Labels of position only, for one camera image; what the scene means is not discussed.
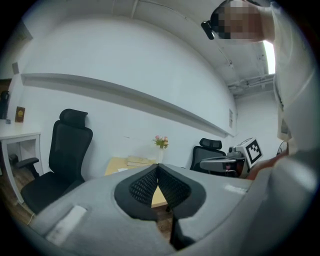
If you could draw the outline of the person in grey top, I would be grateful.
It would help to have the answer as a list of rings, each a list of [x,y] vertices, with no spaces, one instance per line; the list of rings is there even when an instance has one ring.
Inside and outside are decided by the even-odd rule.
[[[306,33],[273,0],[273,91],[288,156],[261,170],[248,191],[252,213],[241,256],[304,255],[320,195],[320,66]]]

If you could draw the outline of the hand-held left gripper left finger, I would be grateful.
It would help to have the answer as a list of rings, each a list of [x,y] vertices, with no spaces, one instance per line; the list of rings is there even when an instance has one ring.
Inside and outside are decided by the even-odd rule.
[[[169,256],[157,227],[151,165],[92,179],[42,210],[29,241],[43,256]]]

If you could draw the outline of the ceiling light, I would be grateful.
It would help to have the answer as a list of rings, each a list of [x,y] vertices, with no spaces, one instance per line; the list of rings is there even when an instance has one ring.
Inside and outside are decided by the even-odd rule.
[[[263,46],[265,50],[268,74],[272,75],[276,72],[276,58],[275,58],[275,50],[274,45],[266,40],[263,41]]]

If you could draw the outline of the beige flat box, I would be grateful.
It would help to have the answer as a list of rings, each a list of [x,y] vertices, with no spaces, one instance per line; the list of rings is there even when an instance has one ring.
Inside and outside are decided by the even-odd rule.
[[[148,159],[144,157],[129,156],[127,158],[127,166],[131,166],[131,167],[149,166],[155,163],[156,161],[154,159]]]

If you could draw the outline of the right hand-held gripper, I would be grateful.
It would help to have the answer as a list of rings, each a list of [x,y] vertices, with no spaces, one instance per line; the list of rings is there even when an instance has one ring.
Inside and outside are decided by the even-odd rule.
[[[206,158],[200,161],[200,167],[213,172],[236,172],[239,178],[246,178],[252,167],[263,157],[256,138],[248,138],[236,146],[230,147],[226,156]]]

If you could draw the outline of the black office chair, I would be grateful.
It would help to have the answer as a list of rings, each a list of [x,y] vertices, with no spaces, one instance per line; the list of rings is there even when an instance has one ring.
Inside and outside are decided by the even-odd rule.
[[[36,157],[21,160],[17,169],[31,171],[34,180],[21,189],[21,196],[34,213],[39,214],[50,204],[66,195],[82,183],[82,164],[93,138],[93,131],[86,127],[84,111],[65,109],[54,123],[48,166],[50,171],[39,175],[35,164]]]
[[[221,151],[221,149],[222,142],[220,140],[202,138],[199,142],[199,145],[193,148],[190,169],[200,173],[223,176],[223,172],[209,171],[200,167],[200,162],[204,159],[214,157],[225,157],[226,154],[223,151]]]

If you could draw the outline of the pink flower bouquet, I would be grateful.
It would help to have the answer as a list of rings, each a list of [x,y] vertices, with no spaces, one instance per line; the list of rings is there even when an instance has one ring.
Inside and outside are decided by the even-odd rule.
[[[169,146],[169,139],[166,136],[162,137],[162,136],[157,135],[157,136],[155,136],[153,141],[154,141],[154,144],[162,150],[167,149]]]

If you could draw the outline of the brown framed picture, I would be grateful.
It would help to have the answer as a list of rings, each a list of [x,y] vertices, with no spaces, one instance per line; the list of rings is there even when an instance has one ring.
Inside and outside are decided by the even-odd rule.
[[[16,123],[24,122],[25,111],[26,109],[24,107],[21,107],[21,106],[16,107],[15,120],[14,120]]]

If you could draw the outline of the white desk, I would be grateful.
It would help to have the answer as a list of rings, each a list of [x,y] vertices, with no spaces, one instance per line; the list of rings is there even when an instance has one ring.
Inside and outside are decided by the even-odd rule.
[[[36,126],[27,125],[25,123],[16,123],[12,122],[8,124],[6,120],[0,119],[0,142],[1,149],[3,155],[3,161],[6,173],[8,175],[9,182],[11,187],[17,197],[17,201],[19,204],[23,204],[24,200],[20,194],[20,191],[17,187],[12,168],[9,161],[8,155],[8,145],[19,143],[19,154],[18,158],[21,160],[21,143],[32,141],[34,156],[38,158],[39,162],[35,165],[35,170],[38,172],[40,176],[44,174],[43,165],[41,161],[41,152],[40,152],[40,138],[41,138],[41,130]]]

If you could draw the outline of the person's right forearm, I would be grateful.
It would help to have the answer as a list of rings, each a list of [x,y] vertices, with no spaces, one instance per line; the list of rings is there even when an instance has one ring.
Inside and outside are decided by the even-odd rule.
[[[288,155],[289,155],[288,151],[283,151],[282,153],[278,154],[277,156],[275,156],[269,160],[264,160],[264,161],[258,162],[250,170],[250,173],[246,177],[246,179],[254,180],[261,170],[273,167],[278,160],[280,160],[281,158],[286,157]]]

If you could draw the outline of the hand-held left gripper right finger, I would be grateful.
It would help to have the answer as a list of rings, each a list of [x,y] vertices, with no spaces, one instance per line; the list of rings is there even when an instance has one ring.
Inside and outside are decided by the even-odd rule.
[[[158,164],[158,186],[172,209],[170,243],[157,256],[242,256],[252,213],[251,182]]]

